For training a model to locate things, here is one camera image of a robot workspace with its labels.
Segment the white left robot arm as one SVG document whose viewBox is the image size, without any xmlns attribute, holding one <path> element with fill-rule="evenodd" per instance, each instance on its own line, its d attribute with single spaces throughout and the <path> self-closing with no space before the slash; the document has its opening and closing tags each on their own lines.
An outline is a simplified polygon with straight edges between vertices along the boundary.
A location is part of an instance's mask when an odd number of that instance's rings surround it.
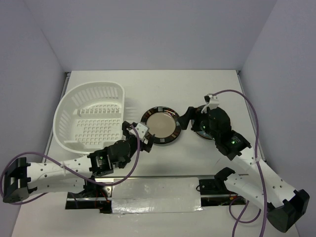
<svg viewBox="0 0 316 237">
<path fill-rule="evenodd" d="M 96 178 L 112 174 L 115 168 L 123 169 L 132 159 L 138 163 L 141 151 L 151 151 L 155 136 L 143 123 L 123 122 L 125 139 L 80 158 L 56 161 L 46 156 L 46 162 L 28 162 L 27 152 L 14 157 L 0 175 L 0 195 L 4 203 L 23 205 L 47 193 L 81 192 L 90 197 L 102 187 L 116 186 L 128 179 L 130 172 L 121 180 L 104 183 Z"/>
</svg>

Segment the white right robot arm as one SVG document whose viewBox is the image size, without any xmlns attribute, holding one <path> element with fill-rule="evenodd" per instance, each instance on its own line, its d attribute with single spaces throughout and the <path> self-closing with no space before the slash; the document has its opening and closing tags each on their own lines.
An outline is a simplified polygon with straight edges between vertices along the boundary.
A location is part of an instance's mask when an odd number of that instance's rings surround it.
<svg viewBox="0 0 316 237">
<path fill-rule="evenodd" d="M 248 175 L 249 180 L 245 180 L 233 169 L 223 168 L 215 175 L 218 192 L 229 190 L 246 198 L 263 210 L 270 224 L 282 233 L 306 213 L 309 194 L 286 183 L 263 160 L 256 158 L 250 143 L 232 130 L 230 118 L 223 109 L 217 107 L 204 111 L 188 107 L 178 122 L 182 130 L 191 123 L 192 131 L 209 135 L 218 151 Z"/>
</svg>

